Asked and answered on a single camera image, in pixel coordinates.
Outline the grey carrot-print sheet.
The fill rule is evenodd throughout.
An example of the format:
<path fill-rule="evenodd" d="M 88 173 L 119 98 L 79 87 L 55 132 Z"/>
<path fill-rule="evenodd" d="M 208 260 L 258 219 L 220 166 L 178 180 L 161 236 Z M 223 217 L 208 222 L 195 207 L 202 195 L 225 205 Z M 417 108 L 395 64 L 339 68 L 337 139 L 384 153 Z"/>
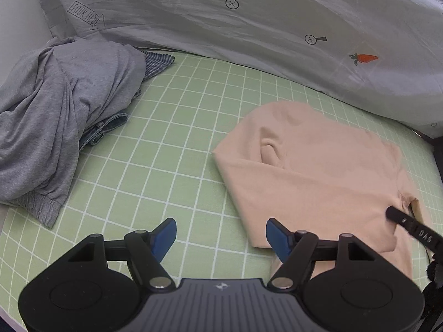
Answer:
<path fill-rule="evenodd" d="M 40 0 L 59 38 L 219 58 L 442 135 L 442 0 Z"/>

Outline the beige long-sleeve shirt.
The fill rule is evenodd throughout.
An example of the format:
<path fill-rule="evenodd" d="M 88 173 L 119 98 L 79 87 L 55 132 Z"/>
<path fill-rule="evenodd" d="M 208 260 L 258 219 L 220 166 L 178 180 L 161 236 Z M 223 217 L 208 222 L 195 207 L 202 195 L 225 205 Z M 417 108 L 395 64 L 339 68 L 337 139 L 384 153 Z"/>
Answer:
<path fill-rule="evenodd" d="M 385 212 L 392 206 L 425 225 L 431 219 L 397 145 L 280 101 L 252 110 L 213 157 L 252 246 L 268 247 L 266 224 L 275 218 L 323 240 L 351 233 L 413 274 L 412 239 Z"/>

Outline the denim garment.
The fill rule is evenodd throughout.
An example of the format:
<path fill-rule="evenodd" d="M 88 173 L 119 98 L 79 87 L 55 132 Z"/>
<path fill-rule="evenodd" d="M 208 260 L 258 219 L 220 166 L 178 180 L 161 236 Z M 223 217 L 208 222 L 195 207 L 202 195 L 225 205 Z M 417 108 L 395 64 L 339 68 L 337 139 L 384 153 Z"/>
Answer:
<path fill-rule="evenodd" d="M 141 95 L 141 88 L 136 92 L 116 89 L 113 92 L 75 92 L 73 95 L 76 112 L 80 112 L 80 128 L 83 134 L 79 137 L 79 151 L 86 146 L 95 146 L 116 128 L 124 125 L 129 118 L 126 111 L 133 100 Z"/>

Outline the green grid mat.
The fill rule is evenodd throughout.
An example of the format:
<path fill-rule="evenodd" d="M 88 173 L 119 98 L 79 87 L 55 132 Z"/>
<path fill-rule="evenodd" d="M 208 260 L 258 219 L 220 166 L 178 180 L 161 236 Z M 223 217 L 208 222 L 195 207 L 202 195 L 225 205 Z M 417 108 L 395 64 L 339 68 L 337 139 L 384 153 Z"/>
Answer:
<path fill-rule="evenodd" d="M 272 253 L 249 244 L 212 150 L 244 115 L 275 100 L 307 103 L 400 146 L 434 229 L 442 229 L 442 180 L 432 146 L 416 133 L 287 79 L 179 53 L 172 67 L 143 84 L 126 125 L 81 151 L 54 228 L 1 208 L 1 317 L 20 330 L 24 286 L 86 236 L 116 240 L 168 217 L 178 234 L 163 264 L 175 281 L 269 277 Z"/>

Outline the grey garment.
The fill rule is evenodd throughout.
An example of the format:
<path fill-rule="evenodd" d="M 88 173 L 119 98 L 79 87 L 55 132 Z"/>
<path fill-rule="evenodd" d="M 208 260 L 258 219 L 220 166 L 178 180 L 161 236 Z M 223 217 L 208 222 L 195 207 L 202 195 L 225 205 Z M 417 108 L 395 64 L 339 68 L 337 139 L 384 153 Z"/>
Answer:
<path fill-rule="evenodd" d="M 1 86 L 1 201 L 52 228 L 82 135 L 129 106 L 145 68 L 130 45 L 83 38 L 22 56 Z"/>

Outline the blue checkered cloth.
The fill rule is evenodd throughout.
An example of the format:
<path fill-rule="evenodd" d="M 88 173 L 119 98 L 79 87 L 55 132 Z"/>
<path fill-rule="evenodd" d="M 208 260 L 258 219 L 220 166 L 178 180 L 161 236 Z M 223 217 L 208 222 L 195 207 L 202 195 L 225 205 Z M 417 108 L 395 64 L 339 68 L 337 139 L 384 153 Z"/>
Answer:
<path fill-rule="evenodd" d="M 158 76 L 175 62 L 175 57 L 168 54 L 150 51 L 142 51 L 142 53 L 146 65 L 144 79 Z"/>

